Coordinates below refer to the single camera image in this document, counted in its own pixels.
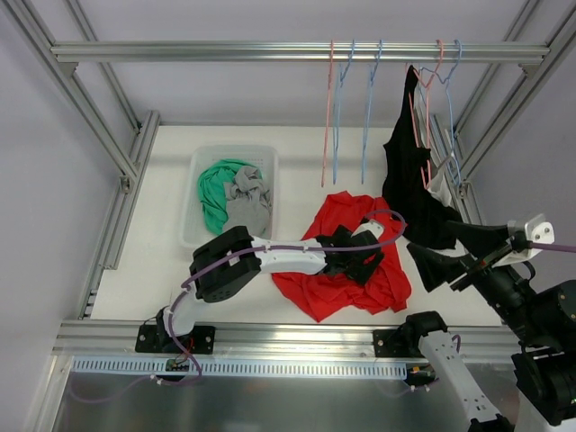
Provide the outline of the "red tank top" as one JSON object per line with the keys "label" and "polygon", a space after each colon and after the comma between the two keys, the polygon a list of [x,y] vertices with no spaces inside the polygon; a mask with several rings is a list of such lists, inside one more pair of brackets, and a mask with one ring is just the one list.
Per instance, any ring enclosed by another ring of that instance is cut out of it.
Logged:
{"label": "red tank top", "polygon": [[[381,240],[393,239],[403,232],[402,222],[388,213],[387,208],[382,197],[353,196],[348,192],[330,194],[303,237],[331,235],[340,225],[355,230],[361,219],[369,215],[384,226]],[[372,315],[386,310],[402,311],[411,295],[409,279],[402,270],[396,245],[391,243],[383,247],[382,252],[383,261],[364,285],[342,274],[279,273],[273,274],[272,280],[285,298],[317,322],[348,306]]]}

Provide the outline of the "black tank top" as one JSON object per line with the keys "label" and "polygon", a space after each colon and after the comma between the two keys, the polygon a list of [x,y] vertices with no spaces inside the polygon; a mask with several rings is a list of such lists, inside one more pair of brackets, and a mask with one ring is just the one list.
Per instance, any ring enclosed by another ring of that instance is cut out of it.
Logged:
{"label": "black tank top", "polygon": [[425,189],[420,170],[430,161],[430,150],[419,147],[411,110],[418,78],[415,68],[406,72],[400,115],[392,135],[383,145],[387,174],[382,198],[406,221],[404,237],[424,248],[453,249],[455,235],[446,224],[462,220],[453,208],[443,205]]}

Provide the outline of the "grey tank top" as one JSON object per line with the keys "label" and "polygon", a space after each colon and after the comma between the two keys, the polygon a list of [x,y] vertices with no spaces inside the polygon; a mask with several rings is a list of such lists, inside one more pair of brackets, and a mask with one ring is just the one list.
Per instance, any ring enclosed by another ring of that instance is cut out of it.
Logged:
{"label": "grey tank top", "polygon": [[270,189],[254,166],[242,166],[231,183],[224,184],[228,219],[222,230],[244,226],[252,236],[261,237],[272,214]]}

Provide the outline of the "pink wire hanger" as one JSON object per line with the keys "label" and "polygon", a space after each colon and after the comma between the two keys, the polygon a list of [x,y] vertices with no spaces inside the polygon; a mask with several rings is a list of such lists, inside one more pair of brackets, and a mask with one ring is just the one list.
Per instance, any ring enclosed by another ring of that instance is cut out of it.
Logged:
{"label": "pink wire hanger", "polygon": [[328,163],[328,141],[329,141],[329,126],[331,117],[331,104],[332,104],[332,84],[333,84],[333,65],[334,65],[334,41],[331,40],[329,44],[329,57],[328,57],[328,81],[327,81],[327,103],[325,115],[325,128],[323,136],[323,149],[322,149],[322,165],[321,165],[321,178],[320,187],[326,184],[326,170]]}
{"label": "pink wire hanger", "polygon": [[425,71],[424,67],[412,68],[411,74],[416,78],[416,87],[414,95],[409,97],[409,102],[416,145],[418,148],[429,151],[428,160],[420,169],[422,183],[425,190],[438,200],[445,181],[440,173],[441,161],[432,133],[430,93],[435,80],[439,78],[438,71],[444,61],[445,44],[441,40],[437,40],[436,45],[438,57],[436,65],[430,71]]}

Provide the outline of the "green tank top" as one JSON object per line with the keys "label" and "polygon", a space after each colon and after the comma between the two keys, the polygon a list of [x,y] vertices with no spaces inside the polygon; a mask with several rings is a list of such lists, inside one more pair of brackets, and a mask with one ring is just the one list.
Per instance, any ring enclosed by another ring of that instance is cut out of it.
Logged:
{"label": "green tank top", "polygon": [[248,163],[226,158],[212,164],[199,175],[196,186],[198,200],[202,205],[205,226],[212,234],[220,235],[228,221],[225,184],[231,184],[242,167],[248,167]]}

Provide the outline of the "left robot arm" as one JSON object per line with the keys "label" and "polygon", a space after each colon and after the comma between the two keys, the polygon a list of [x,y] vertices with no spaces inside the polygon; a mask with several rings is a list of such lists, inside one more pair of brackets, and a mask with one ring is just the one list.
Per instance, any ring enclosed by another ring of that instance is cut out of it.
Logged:
{"label": "left robot arm", "polygon": [[384,232],[382,224],[367,219],[354,231],[339,225],[329,236],[296,242],[255,237],[245,226],[229,229],[193,252],[182,292],[156,316],[156,350],[178,353],[192,338],[194,321],[179,310],[188,293],[206,303],[224,302],[257,275],[276,273],[343,275],[365,284],[383,261]]}

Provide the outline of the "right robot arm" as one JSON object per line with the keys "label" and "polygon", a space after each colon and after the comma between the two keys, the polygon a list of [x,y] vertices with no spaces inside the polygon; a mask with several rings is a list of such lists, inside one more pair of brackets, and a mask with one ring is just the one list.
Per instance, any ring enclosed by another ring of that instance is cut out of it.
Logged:
{"label": "right robot arm", "polygon": [[[466,431],[551,431],[575,419],[575,282],[535,292],[515,269],[541,251],[573,252],[554,242],[543,214],[502,226],[450,221],[449,230],[466,249],[445,256],[410,243],[424,288],[448,284],[455,292],[473,287],[506,325],[515,341],[488,342],[458,353],[436,311],[409,315],[391,337],[411,356],[423,356],[449,391]],[[513,364],[520,410],[515,424],[501,414],[473,379],[466,362]]]}

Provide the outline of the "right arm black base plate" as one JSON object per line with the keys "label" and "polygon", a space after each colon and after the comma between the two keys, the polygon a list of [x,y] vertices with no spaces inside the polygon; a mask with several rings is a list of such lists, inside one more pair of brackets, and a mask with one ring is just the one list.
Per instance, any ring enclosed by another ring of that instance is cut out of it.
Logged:
{"label": "right arm black base plate", "polygon": [[377,358],[424,359],[414,336],[406,336],[399,328],[378,328],[372,332],[373,351]]}

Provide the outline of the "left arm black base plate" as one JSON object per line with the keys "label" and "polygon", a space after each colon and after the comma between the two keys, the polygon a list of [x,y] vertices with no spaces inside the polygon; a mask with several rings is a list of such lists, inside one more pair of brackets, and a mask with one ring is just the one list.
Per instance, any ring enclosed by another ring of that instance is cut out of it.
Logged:
{"label": "left arm black base plate", "polygon": [[[215,342],[216,328],[195,325],[192,331],[177,340],[193,355],[211,355]],[[181,354],[182,350],[167,334],[162,324],[144,323],[139,326],[135,351],[146,354]]]}

